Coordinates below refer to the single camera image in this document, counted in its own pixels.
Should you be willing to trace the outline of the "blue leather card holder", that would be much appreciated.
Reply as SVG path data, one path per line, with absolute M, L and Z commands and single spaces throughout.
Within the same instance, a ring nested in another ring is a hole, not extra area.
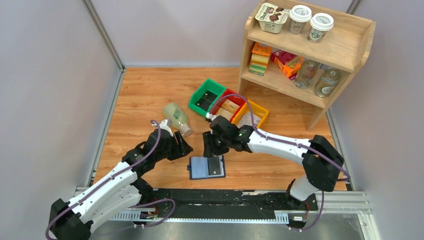
M 221 158 L 221 169 L 222 176 L 209 177 L 208 176 L 208 158 L 203 156 L 192 156 L 189 158 L 187 170 L 189 171 L 190 180 L 204 180 L 204 179 L 216 179 L 226 177 L 225 158 L 223 155 L 219 155 Z

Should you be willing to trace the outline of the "green liquid plastic bottle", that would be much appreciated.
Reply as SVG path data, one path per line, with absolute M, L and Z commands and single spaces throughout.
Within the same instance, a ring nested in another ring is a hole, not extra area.
M 183 136 L 189 136 L 193 133 L 187 115 L 177 103 L 171 102 L 167 104 L 162 109 L 162 113 L 166 119 L 171 120 L 171 125 L 178 129 Z

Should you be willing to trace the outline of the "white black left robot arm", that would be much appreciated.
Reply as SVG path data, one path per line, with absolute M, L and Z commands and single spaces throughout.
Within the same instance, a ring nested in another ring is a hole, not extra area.
M 148 207 L 153 201 L 152 187 L 142 175 L 161 160 L 177 160 L 192 151 L 179 131 L 156 128 L 97 183 L 68 201 L 56 200 L 50 208 L 45 237 L 88 240 L 117 213 L 136 205 Z

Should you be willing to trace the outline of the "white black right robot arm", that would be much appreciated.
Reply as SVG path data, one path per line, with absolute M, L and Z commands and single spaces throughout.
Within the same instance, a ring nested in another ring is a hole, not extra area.
M 210 113 L 205 119 L 210 128 L 202 134 L 206 158 L 224 155 L 233 149 L 280 157 L 303 167 L 304 175 L 294 179 L 287 188 L 285 202 L 289 208 L 299 209 L 317 191 L 334 191 L 344 158 L 325 137 L 290 138 L 251 125 L 237 127 L 223 116 Z

